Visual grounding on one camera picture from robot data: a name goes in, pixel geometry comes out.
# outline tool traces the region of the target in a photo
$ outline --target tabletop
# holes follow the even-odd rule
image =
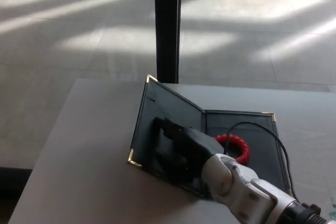
[[[336,95],[167,84],[204,109],[275,112],[301,201],[336,197]],[[238,223],[228,209],[127,164],[144,83],[78,79],[9,224]]]

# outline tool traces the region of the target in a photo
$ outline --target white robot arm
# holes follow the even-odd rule
[[[195,176],[201,175],[215,201],[229,208],[243,224],[336,224],[319,214],[316,205],[301,204],[292,196],[259,179],[250,168],[230,156],[214,138],[168,119],[158,119],[163,133],[190,164]]]

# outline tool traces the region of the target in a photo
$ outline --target gray floor tile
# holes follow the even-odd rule
[[[334,35],[269,33],[277,81],[336,84]]]
[[[23,152],[25,146],[30,145],[32,152],[36,154],[33,159],[37,160],[38,153],[45,144],[58,114],[59,111],[53,110],[18,108],[8,116],[4,128],[0,131],[0,136],[4,141],[25,142],[23,149],[18,152]]]
[[[77,78],[111,78],[108,72],[46,68],[36,74],[29,88],[7,115],[0,137],[31,142],[42,147]]]
[[[156,73],[154,28],[108,26],[90,62],[89,69],[132,73],[143,78]]]
[[[44,142],[0,138],[0,166],[32,169]]]
[[[84,0],[50,12],[51,18],[111,22],[142,22],[154,11],[154,0]]]
[[[336,2],[323,0],[291,0],[305,33],[336,35]]]
[[[189,77],[275,80],[263,33],[184,33],[180,74]]]
[[[191,84],[191,85],[207,85],[207,86],[228,86],[228,82],[225,79],[189,77],[189,76],[180,76],[179,83]]]
[[[66,17],[67,9],[80,1],[82,0],[0,0],[0,15],[2,20],[16,17]]]
[[[109,78],[107,72],[58,68],[41,70],[18,105],[19,110],[60,111],[77,78]]]
[[[0,65],[0,131],[36,74],[37,71],[33,68]]]
[[[298,31],[290,0],[195,0],[182,4],[182,29]]]
[[[327,85],[290,83],[290,82],[270,82],[270,81],[241,81],[228,80],[229,87],[254,88],[254,89],[282,89],[282,90],[300,90],[300,91],[318,91],[329,92]]]
[[[102,26],[32,19],[27,27],[7,34],[5,40],[0,41],[1,63],[85,69],[100,39]]]
[[[181,20],[222,17],[221,0],[182,0]]]
[[[336,85],[327,85],[328,86],[328,90],[331,93],[336,93]]]

